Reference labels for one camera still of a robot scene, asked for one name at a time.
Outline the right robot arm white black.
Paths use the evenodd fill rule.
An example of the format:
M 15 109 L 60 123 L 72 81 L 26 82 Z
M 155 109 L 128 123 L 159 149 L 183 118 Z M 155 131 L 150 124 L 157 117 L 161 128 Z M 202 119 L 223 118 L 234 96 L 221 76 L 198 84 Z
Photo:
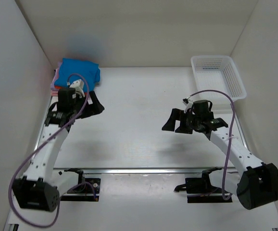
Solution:
M 172 109 L 162 130 L 204 134 L 228 157 L 237 173 L 229 173 L 220 167 L 206 169 L 199 178 L 186 179 L 185 184 L 175 187 L 175 191 L 204 195 L 220 189 L 237 196 L 248 210 L 277 201 L 278 168 L 272 163 L 264 163 L 244 147 L 228 124 L 222 118 L 214 117 L 211 101 L 191 102 L 184 99 L 183 102 L 187 105 L 186 109 Z

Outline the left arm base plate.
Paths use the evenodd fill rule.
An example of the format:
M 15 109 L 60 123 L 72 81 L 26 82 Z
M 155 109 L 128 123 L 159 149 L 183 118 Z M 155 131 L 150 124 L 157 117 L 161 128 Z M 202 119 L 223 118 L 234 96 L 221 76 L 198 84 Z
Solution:
M 85 184 L 68 190 L 61 197 L 61 201 L 70 202 L 98 202 L 101 189 L 101 178 L 85 178 Z

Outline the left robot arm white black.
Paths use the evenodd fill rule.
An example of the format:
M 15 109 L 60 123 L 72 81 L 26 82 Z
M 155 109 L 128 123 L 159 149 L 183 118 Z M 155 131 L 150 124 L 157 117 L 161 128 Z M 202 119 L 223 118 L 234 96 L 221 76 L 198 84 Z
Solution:
M 74 88 L 59 89 L 58 100 L 47 112 L 42 144 L 32 155 L 27 170 L 12 183 L 11 191 L 20 208 L 53 212 L 63 194 L 71 188 L 76 192 L 85 188 L 86 180 L 81 169 L 55 172 L 54 165 L 75 120 L 103 111 L 95 91 L 82 97 Z

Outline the blue t shirt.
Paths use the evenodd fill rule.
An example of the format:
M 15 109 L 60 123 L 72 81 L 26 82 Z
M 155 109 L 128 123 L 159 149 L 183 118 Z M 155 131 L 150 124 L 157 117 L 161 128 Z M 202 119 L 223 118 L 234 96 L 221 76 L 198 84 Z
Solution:
M 71 76 L 68 80 L 68 77 L 74 73 L 84 77 L 89 91 L 94 90 L 95 85 L 99 83 L 101 78 L 98 64 L 90 61 L 63 58 L 59 69 L 59 78 L 55 81 L 55 85 L 66 88 L 67 82 L 72 83 L 79 79 L 78 76 Z

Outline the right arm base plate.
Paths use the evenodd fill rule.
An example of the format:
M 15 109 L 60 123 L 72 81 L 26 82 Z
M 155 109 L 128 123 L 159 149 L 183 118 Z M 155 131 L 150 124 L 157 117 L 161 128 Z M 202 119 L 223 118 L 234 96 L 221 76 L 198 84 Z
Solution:
M 211 173 L 220 173 L 220 184 L 222 184 L 222 169 L 218 167 L 202 171 L 200 176 L 187 177 L 185 183 L 175 187 L 174 192 L 186 192 L 188 203 L 231 203 L 232 195 L 228 194 L 225 200 L 221 186 L 213 186 L 210 182 Z

